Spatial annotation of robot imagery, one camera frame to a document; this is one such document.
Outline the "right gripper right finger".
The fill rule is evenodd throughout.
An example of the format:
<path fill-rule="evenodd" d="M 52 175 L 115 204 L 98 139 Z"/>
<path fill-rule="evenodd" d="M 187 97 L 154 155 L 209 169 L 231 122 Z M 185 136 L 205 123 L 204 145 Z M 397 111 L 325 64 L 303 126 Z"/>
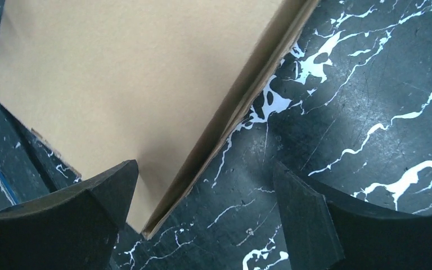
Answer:
<path fill-rule="evenodd" d="M 273 163 L 292 269 L 432 269 L 432 215 L 356 199 Z"/>

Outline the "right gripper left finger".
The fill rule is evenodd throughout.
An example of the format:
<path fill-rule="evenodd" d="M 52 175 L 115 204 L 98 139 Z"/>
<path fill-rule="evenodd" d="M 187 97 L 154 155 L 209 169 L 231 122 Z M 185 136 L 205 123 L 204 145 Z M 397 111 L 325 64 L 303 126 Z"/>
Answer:
<path fill-rule="evenodd" d="M 0 269 L 105 269 L 125 226 L 135 160 L 0 211 Z"/>

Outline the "brown cardboard box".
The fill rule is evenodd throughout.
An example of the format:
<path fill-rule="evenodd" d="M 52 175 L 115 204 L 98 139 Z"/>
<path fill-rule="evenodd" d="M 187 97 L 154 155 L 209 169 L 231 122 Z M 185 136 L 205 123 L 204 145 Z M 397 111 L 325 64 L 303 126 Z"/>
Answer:
<path fill-rule="evenodd" d="M 0 104 L 83 179 L 136 160 L 150 239 L 247 113 L 317 1 L 6 1 Z"/>

